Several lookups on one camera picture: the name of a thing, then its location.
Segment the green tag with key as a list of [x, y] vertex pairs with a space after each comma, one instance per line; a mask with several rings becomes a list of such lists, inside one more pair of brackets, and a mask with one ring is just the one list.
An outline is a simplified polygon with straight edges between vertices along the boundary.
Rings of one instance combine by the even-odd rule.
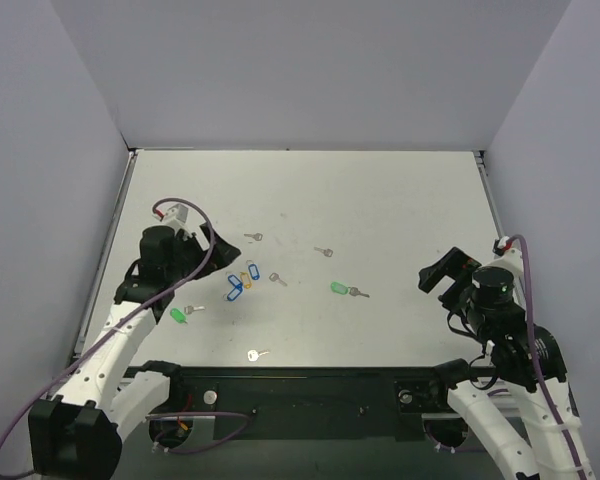
[[350, 295], [353, 297], [369, 298], [370, 295], [362, 292], [358, 287], [347, 286], [340, 282], [332, 282], [330, 284], [330, 290], [338, 295]]

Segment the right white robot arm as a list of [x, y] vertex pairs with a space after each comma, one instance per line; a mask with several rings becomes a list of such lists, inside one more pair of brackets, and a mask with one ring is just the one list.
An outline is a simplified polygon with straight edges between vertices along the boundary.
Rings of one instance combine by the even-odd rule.
[[506, 479], [592, 479], [558, 343], [516, 298], [524, 255], [508, 241], [495, 254], [483, 265], [453, 247], [419, 273], [425, 293], [450, 279], [439, 301], [493, 369], [481, 374], [463, 359], [439, 364], [428, 400], [460, 417]]

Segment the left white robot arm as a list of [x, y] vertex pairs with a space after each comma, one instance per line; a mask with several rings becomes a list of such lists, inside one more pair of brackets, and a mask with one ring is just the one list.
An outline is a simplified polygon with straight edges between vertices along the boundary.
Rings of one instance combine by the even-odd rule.
[[208, 225], [203, 248], [181, 227], [153, 226], [139, 242], [139, 257], [117, 287], [109, 315], [92, 346], [71, 367], [70, 378], [50, 400], [28, 414], [35, 473], [58, 479], [109, 479], [123, 443], [154, 408], [180, 408], [184, 384], [178, 367], [162, 362], [119, 384], [140, 345], [158, 325], [180, 286], [231, 265], [239, 248]]

